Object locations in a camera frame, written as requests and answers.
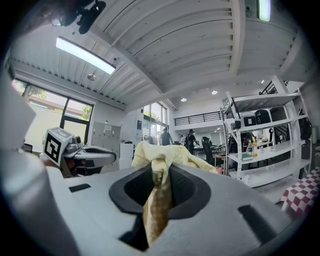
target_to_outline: window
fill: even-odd
[[[91,111],[92,106],[68,99],[60,127],[75,136],[80,136],[81,141],[86,144]]]
[[[162,123],[167,124],[167,109],[162,106]]]
[[[25,98],[36,114],[25,143],[32,145],[33,151],[42,152],[47,129],[60,126],[67,98],[33,86],[27,89]]]
[[[161,122],[161,105],[158,103],[151,104],[151,117],[156,121]]]
[[[91,111],[92,106],[70,99],[65,109],[65,115],[68,117],[89,121]]]
[[[20,82],[18,80],[13,80],[12,81],[12,86],[13,88],[20,94],[22,95],[26,89],[26,83]]]
[[[157,144],[160,145],[163,128],[169,128],[167,125],[167,109],[160,103],[153,103],[145,106],[143,113],[143,136],[155,137]]]
[[[156,141],[157,141],[158,145],[160,145],[160,136],[161,136],[161,134],[162,134],[162,126],[157,124],[156,125],[156,135],[155,135],[155,137],[156,137]]]
[[[142,123],[142,133],[143,136],[149,136],[150,135],[150,122],[147,120],[143,120]]]
[[[144,106],[144,108],[143,108],[143,114],[144,115],[146,115],[146,116],[148,116],[148,117],[150,117],[150,105],[148,105],[148,106]]]
[[[14,80],[12,86],[23,95],[36,116],[25,136],[34,152],[43,151],[47,129],[61,127],[87,143],[92,105]]]

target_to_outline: red checkered cloth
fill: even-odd
[[[310,174],[293,186],[287,188],[280,201],[284,201],[281,210],[285,212],[291,207],[301,216],[310,211],[315,203],[320,188],[320,167],[316,167]]]

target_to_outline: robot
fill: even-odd
[[[112,164],[117,156],[111,150],[83,145],[79,136],[55,127],[47,130],[43,154],[62,172],[64,177],[100,173],[102,167]]]
[[[289,217],[245,184],[172,165],[168,225],[149,248],[142,214],[154,188],[151,164],[88,176],[74,175],[68,167],[69,175],[75,177],[64,178],[68,170],[59,169],[69,160],[74,161],[75,170],[90,169],[110,164],[116,156],[83,146],[79,137],[60,128],[47,131],[44,145],[44,153],[57,167],[18,152],[35,114],[11,86],[14,70],[8,57],[1,72],[1,109],[11,112],[0,111],[0,192],[19,231],[42,253],[263,255],[290,237]]]

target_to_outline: ceiling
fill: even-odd
[[[132,111],[164,99],[181,106],[182,95],[192,96],[187,104],[213,99],[212,88],[218,98],[225,91],[261,91],[261,80],[270,81],[276,72],[284,80],[304,82],[315,63],[298,25],[278,1],[272,1],[270,22],[256,18],[255,0],[105,2],[85,35],[76,24],[46,25],[13,42],[17,77],[53,81]],[[116,70],[109,75],[57,49],[58,36]]]
[[[223,126],[222,125],[216,125],[216,126],[211,126],[211,127],[200,127],[200,128],[194,128],[193,131],[195,134],[209,134],[209,133],[214,133],[215,131],[217,131],[217,133],[219,132],[223,132]],[[188,134],[189,130],[188,129],[182,129],[182,130],[176,130],[176,132],[178,134]]]

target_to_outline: bottle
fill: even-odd
[[[250,139],[249,139],[249,144],[248,144],[248,154],[252,156],[252,143],[251,143]]]
[[[257,149],[257,143],[256,143],[255,139],[253,139],[252,147],[253,147],[253,157],[257,157],[258,156],[258,149]]]

